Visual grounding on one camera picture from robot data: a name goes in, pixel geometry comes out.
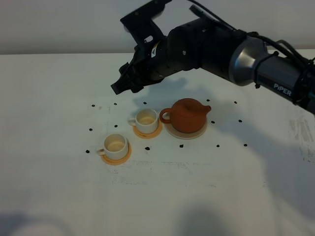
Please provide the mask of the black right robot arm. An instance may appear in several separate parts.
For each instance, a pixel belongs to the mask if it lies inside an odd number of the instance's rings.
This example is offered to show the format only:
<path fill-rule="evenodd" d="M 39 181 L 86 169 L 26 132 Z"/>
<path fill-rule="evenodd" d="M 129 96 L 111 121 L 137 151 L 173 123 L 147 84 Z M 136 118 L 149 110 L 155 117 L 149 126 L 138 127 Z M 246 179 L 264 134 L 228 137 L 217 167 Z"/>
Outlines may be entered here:
<path fill-rule="evenodd" d="M 136 46 L 111 86 L 114 93 L 137 93 L 177 72 L 201 68 L 238 86 L 255 83 L 314 113 L 313 59 L 284 40 L 236 29 L 196 1 L 190 7 L 196 20 L 164 35 L 154 18 L 165 6 L 166 1 L 153 0 L 121 19 Z"/>

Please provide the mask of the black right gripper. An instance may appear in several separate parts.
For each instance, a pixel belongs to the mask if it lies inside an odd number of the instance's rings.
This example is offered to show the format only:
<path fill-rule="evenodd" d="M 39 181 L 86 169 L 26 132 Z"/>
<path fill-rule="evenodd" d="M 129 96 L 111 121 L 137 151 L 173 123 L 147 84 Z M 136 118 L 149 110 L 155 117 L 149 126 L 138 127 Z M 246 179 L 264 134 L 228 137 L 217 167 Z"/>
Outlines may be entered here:
<path fill-rule="evenodd" d="M 130 90 L 138 93 L 145 86 L 160 83 L 164 78 L 191 69 L 198 69 L 201 48 L 216 33 L 224 35 L 236 31 L 229 23 L 197 1 L 192 1 L 190 11 L 198 18 L 170 31 L 165 36 L 154 23 L 167 0 L 152 0 L 121 18 L 136 42 L 131 62 L 120 67 L 118 81 L 111 85 L 116 95 Z"/>

